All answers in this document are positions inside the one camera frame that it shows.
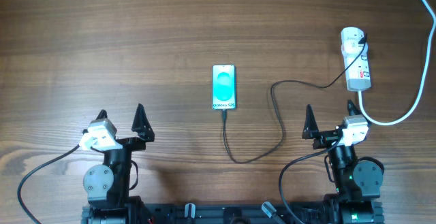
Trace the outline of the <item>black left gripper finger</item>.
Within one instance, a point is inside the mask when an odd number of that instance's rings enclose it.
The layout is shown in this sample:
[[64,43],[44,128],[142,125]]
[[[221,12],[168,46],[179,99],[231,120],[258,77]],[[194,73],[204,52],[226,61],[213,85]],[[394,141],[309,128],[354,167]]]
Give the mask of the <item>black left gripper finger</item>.
[[[97,117],[96,117],[96,120],[103,119],[103,118],[108,118],[107,111],[105,111],[104,109],[102,109],[102,110],[99,112],[99,114],[98,114]],[[84,129],[84,130],[82,131],[82,134],[84,135],[84,134],[87,133],[87,132],[88,132],[88,129]]]
[[136,108],[131,130],[137,133],[138,137],[145,142],[153,142],[155,140],[155,133],[146,117],[144,106],[141,103],[139,103]]

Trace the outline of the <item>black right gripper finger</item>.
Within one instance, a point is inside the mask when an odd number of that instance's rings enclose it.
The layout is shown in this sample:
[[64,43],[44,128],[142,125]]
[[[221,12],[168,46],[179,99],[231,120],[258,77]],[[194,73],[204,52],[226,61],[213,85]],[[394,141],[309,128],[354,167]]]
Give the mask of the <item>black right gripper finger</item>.
[[367,127],[371,126],[371,122],[365,118],[365,116],[351,99],[347,100],[347,110],[349,112],[349,116],[347,117],[347,126],[363,125],[364,123],[367,125]]
[[315,139],[320,135],[313,109],[310,104],[306,107],[306,119],[303,127],[302,139]]

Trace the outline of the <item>blue Galaxy smartphone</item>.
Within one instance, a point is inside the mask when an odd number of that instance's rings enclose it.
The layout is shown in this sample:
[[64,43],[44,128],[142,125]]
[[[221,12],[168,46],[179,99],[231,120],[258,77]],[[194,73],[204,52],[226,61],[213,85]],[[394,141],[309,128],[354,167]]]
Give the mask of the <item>blue Galaxy smartphone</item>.
[[212,109],[236,108],[236,67],[214,65],[212,67]]

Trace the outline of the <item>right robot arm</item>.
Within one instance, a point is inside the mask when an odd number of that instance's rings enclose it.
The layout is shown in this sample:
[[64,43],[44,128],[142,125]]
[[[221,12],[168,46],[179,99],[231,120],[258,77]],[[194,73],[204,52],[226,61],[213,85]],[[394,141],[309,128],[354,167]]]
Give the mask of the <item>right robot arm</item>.
[[314,149],[326,149],[324,164],[337,192],[327,194],[321,212],[309,214],[310,223],[368,223],[385,221],[382,204],[377,201],[384,179],[384,165],[372,157],[357,157],[354,146],[366,140],[371,123],[352,101],[349,115],[329,131],[320,131],[311,106],[306,108],[302,138],[312,139]]

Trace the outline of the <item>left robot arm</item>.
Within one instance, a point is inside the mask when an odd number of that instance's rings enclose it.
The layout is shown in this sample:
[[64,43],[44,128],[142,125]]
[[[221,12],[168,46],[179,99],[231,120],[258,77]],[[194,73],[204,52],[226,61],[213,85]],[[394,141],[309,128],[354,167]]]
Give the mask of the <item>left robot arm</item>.
[[131,168],[137,167],[131,155],[146,149],[155,134],[146,117],[144,106],[138,104],[130,138],[117,138],[117,129],[102,110],[84,130],[79,146],[104,155],[100,165],[89,168],[83,178],[88,206],[82,209],[81,223],[154,223],[155,218],[139,196],[130,196],[136,187],[130,183]]

